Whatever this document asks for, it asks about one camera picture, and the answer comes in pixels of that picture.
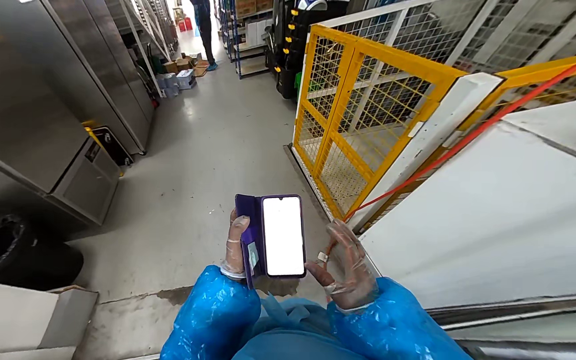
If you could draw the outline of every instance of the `blue plastic raincoat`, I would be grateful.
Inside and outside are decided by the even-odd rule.
[[[344,315],[299,298],[261,300],[208,266],[179,310],[161,360],[470,359],[402,285],[377,279],[379,298]]]

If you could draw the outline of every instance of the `stainless steel cabinet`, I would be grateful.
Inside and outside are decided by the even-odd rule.
[[[118,128],[118,124],[98,125],[108,125],[129,152],[146,150],[152,104],[103,0],[44,0],[44,3],[52,7],[107,91],[125,130]]]
[[[57,22],[39,0],[0,0],[0,215],[70,233],[103,222],[119,174],[106,153],[86,157],[82,121],[140,148]]]

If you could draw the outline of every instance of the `black trash bin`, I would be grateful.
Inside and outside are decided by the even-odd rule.
[[[34,290],[68,286],[84,264],[77,249],[37,237],[16,215],[0,218],[0,284]]]

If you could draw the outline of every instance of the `smartphone screen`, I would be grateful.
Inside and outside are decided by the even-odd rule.
[[[268,197],[263,200],[262,208],[268,276],[304,274],[301,199]]]

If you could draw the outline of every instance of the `warehouse aisle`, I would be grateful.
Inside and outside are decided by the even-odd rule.
[[[188,53],[201,47],[190,35],[182,36]],[[270,74],[240,81],[216,34],[214,41],[219,68],[156,110],[148,155],[137,156],[121,179],[104,232],[69,242],[85,257],[77,283],[99,291],[76,359],[160,350],[198,274],[225,255],[236,193],[300,194],[308,258],[327,244],[326,222],[282,147],[292,139],[295,105],[281,98]],[[294,293],[296,286],[271,291]],[[325,303],[310,275],[296,291]]]

